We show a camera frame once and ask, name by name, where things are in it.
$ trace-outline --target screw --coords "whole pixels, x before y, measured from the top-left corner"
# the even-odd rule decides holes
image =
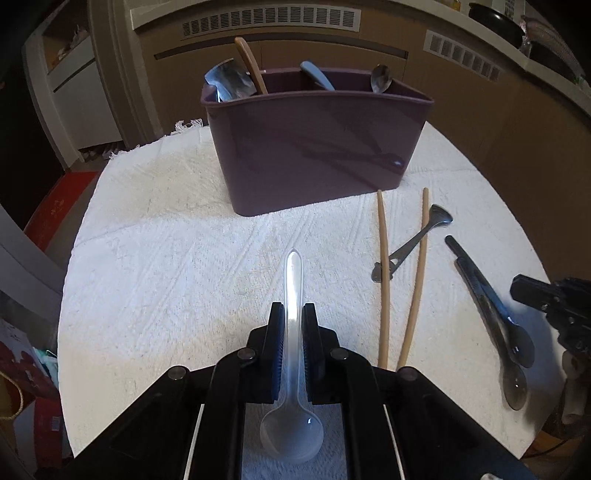
[[[407,382],[414,382],[418,378],[418,372],[412,367],[402,367],[398,370],[398,375]]]
[[[335,360],[345,360],[349,356],[349,352],[341,347],[333,348],[330,351],[330,356]]]
[[[175,365],[174,367],[170,367],[168,369],[168,377],[170,380],[180,380],[185,376],[187,370],[185,367],[181,367],[180,365]]]
[[[241,348],[238,350],[238,358],[240,360],[252,360],[256,357],[256,352],[252,348]]]

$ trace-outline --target air vent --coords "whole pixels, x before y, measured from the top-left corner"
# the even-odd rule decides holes
[[[441,47],[441,55],[444,57],[448,57],[452,53],[452,42],[449,40],[443,41],[443,46]]]
[[[314,9],[312,7],[304,7],[304,23],[314,23]]]
[[[242,10],[242,25],[250,25],[252,23],[252,10]]]
[[[462,54],[463,53],[464,53],[464,49],[461,48],[461,46],[459,46],[459,45],[455,45],[453,47],[452,60],[457,61],[457,62],[462,61]]]
[[[435,53],[439,53],[439,47],[441,46],[441,37],[433,35],[431,39],[431,44],[429,45],[429,50],[434,51]]]
[[[491,82],[497,82],[499,80],[501,69],[498,66],[451,38],[446,38],[443,35],[427,30],[423,50],[445,60],[452,61],[460,67],[469,69],[479,76],[487,78]]]
[[[474,61],[472,62],[472,70],[474,70],[476,73],[479,73],[481,67],[482,67],[482,58],[474,57]]]
[[[505,16],[513,20],[515,15],[515,0],[505,0]]]
[[[361,10],[333,5],[261,5],[214,12],[181,24],[183,38],[263,25],[307,25],[358,32]]]
[[[230,26],[230,14],[224,13],[220,15],[220,28],[228,28]]]
[[[325,25],[328,20],[329,9],[328,8],[317,8],[316,9],[316,23]]]
[[[265,23],[265,17],[262,14],[262,8],[255,8],[252,12],[256,24]]]

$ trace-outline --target white tablecloth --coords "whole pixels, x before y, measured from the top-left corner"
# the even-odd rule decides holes
[[[429,234],[426,281],[408,363],[519,456],[557,402],[561,347],[542,315],[511,300],[514,275],[547,281],[523,230],[489,183],[426,124],[396,190],[385,192],[389,250],[420,228],[421,190],[454,222]],[[445,245],[453,234],[515,318],[531,333],[527,405],[512,411],[499,386],[499,358]],[[304,259],[304,301],[341,345],[377,361],[380,293],[376,195],[254,218],[229,202],[209,128],[194,127],[113,158],[102,173],[68,267],[59,326],[60,391],[79,453],[168,367],[197,369],[244,346],[283,301],[283,260]],[[389,367],[395,368],[410,308],[418,248],[391,283]],[[340,417],[325,422],[317,458],[297,468],[267,459],[258,439],[264,408],[246,420],[243,478],[314,470],[345,478]]]

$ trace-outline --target white cabinet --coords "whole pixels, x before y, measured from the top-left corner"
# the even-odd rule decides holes
[[[48,18],[29,37],[24,63],[37,115],[64,167],[82,159],[81,148],[121,140],[86,37],[49,71],[43,35]]]

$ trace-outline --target countertop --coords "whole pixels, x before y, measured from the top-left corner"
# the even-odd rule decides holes
[[[211,0],[171,0],[157,5],[138,7],[130,10],[131,26],[134,30],[147,23],[164,17],[170,13],[176,12],[192,5],[202,4]],[[509,42],[505,41],[499,35],[486,28],[484,25],[474,21],[467,15],[457,12],[434,0],[389,0],[393,3],[405,5],[417,9],[435,17],[441,18],[462,30],[471,33],[488,43],[491,47],[498,50],[507,58],[515,62],[523,71],[539,78],[544,83],[558,90],[566,98],[571,100],[583,112],[591,117],[591,97],[584,93],[574,83],[568,81],[549,68],[530,60],[523,55]]]

